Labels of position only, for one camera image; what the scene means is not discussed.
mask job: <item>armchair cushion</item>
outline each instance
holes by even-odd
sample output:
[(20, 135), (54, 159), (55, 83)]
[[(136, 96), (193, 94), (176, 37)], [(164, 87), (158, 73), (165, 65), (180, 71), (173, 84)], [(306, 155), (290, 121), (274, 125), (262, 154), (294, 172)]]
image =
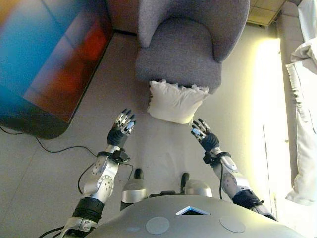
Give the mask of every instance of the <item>armchair cushion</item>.
[(221, 64), (213, 59), (208, 29), (188, 19), (170, 18), (154, 33), (148, 48), (140, 48), (136, 77), (151, 81), (208, 86), (213, 93), (221, 83)]

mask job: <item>black fingertip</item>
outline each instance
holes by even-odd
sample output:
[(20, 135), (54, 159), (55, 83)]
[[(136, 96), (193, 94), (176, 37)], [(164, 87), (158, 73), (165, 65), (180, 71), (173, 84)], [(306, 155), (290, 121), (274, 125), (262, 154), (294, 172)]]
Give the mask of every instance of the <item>black fingertip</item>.
[(200, 127), (200, 125), (199, 125), (198, 122), (194, 121), (194, 124), (195, 124), (196, 126)]

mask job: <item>white cloth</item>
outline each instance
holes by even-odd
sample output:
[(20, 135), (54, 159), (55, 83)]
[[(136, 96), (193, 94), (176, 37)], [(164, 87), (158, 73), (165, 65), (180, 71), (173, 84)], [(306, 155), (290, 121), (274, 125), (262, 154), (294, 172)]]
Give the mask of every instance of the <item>white cloth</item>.
[(287, 199), (303, 205), (317, 201), (317, 59), (316, 39), (303, 43), (288, 64), (296, 98), (298, 174)]
[(302, 0), (298, 5), (298, 18), (304, 41), (317, 37), (317, 0)]
[(165, 80), (151, 81), (150, 86), (150, 115), (179, 124), (190, 123), (197, 108), (209, 96), (208, 87), (178, 87), (177, 84), (169, 84)]

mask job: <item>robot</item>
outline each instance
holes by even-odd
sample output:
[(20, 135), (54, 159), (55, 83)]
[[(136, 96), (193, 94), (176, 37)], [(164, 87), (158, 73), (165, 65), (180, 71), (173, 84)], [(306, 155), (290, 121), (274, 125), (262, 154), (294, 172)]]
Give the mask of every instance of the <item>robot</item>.
[(218, 138), (201, 119), (191, 133), (205, 150), (204, 162), (220, 179), (221, 189), (233, 203), (212, 197), (207, 184), (189, 180), (184, 173), (181, 191), (147, 195), (141, 169), (122, 191), (121, 212), (98, 227), (104, 204), (113, 192), (113, 181), (121, 163), (130, 158), (123, 146), (135, 125), (134, 115), (124, 110), (110, 130), (105, 151), (99, 152), (83, 195), (59, 238), (302, 238), (280, 224), (253, 193), (228, 152), (221, 151)]

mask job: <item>robot finger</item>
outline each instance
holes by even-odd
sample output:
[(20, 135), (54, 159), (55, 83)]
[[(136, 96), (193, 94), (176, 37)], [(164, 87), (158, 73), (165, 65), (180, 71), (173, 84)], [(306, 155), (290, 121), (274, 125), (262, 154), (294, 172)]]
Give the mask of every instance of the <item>robot finger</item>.
[(119, 116), (118, 116), (117, 119), (115, 120), (114, 124), (120, 125), (120, 124), (121, 124), (121, 121), (122, 121), (122, 118), (123, 118), (123, 116), (125, 115), (126, 112), (127, 112), (127, 109), (124, 109), (124, 110), (119, 114)]
[(134, 119), (135, 115), (133, 114), (127, 121), (126, 121), (126, 125), (131, 122)]
[(198, 121), (204, 126), (206, 129), (206, 132), (210, 132), (210, 127), (207, 125), (206, 122), (204, 122), (202, 119), (198, 118)]
[(135, 125), (135, 121), (128, 122), (127, 126), (122, 130), (123, 134), (130, 134)]
[(125, 126), (130, 113), (131, 113), (131, 110), (129, 110), (126, 114), (123, 115), (123, 119), (120, 123), (120, 127)]
[(199, 128), (199, 130), (204, 130), (204, 128), (196, 121), (193, 121), (193, 123)]
[(196, 135), (193, 131), (191, 131), (191, 133), (195, 136), (195, 138), (199, 141), (199, 143), (202, 142), (202, 139), (200, 136)]
[(197, 128), (193, 127), (192, 132), (199, 136), (201, 139), (204, 139), (206, 137), (206, 134), (204, 134), (201, 130)]

